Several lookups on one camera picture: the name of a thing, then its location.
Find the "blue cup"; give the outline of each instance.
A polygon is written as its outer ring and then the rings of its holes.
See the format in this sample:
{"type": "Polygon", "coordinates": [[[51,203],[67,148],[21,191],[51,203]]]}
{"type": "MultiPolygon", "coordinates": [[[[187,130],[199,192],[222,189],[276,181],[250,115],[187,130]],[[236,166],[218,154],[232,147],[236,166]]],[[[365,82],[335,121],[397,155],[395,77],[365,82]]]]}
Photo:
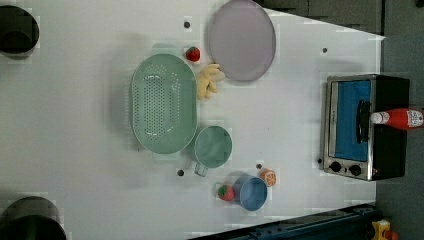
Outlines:
{"type": "Polygon", "coordinates": [[[236,202],[248,211],[261,208],[268,196],[268,188],[264,180],[254,176],[240,177],[233,189],[236,202]]]}

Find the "kitchen counter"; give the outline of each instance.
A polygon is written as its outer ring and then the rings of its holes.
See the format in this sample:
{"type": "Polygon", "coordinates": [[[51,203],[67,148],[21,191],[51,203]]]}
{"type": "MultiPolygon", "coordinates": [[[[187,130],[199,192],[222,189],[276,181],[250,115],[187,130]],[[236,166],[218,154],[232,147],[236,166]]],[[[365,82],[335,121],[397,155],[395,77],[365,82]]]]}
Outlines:
{"type": "Polygon", "coordinates": [[[200,47],[197,74],[211,63],[205,27],[225,2],[17,1],[41,37],[24,61],[0,56],[0,207],[45,197],[68,239],[186,239],[375,201],[374,182],[317,163],[327,77],[380,69],[382,38],[336,25],[267,10],[277,36],[269,71],[250,84],[220,82],[199,104],[200,126],[223,126],[233,139],[230,160],[207,177],[194,174],[187,150],[157,164],[138,144],[129,125],[134,70],[155,43],[172,43],[200,47]],[[216,197],[221,183],[257,175],[258,163],[278,175],[263,208],[216,197]]]}

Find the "toaster oven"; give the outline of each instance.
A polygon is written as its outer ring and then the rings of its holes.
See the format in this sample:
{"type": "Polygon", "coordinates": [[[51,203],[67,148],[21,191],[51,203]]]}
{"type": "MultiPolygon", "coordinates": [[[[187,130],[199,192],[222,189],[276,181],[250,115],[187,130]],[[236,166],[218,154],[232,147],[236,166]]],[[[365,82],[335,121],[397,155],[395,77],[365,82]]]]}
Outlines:
{"type": "Polygon", "coordinates": [[[407,132],[369,116],[409,105],[409,80],[382,75],[328,78],[324,171],[367,181],[405,174],[407,132]]]}

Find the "cup handle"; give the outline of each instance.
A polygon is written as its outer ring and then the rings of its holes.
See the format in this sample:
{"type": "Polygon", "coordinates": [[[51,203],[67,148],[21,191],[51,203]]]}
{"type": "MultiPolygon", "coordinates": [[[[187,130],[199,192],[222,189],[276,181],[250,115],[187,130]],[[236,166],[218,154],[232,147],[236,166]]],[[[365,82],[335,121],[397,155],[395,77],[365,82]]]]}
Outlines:
{"type": "Polygon", "coordinates": [[[206,173],[208,173],[208,168],[203,166],[200,163],[196,163],[196,168],[195,168],[194,172],[201,177],[206,177],[206,173]]]}

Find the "purple plate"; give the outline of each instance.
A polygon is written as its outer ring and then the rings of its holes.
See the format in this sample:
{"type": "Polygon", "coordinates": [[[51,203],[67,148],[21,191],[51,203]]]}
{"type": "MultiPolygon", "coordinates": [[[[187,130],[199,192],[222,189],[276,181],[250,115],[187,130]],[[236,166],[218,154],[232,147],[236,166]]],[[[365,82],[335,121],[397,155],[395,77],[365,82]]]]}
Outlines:
{"type": "Polygon", "coordinates": [[[213,60],[232,80],[256,80],[274,59],[274,26],[262,7],[250,0],[222,6],[211,22],[208,38],[213,60]]]}

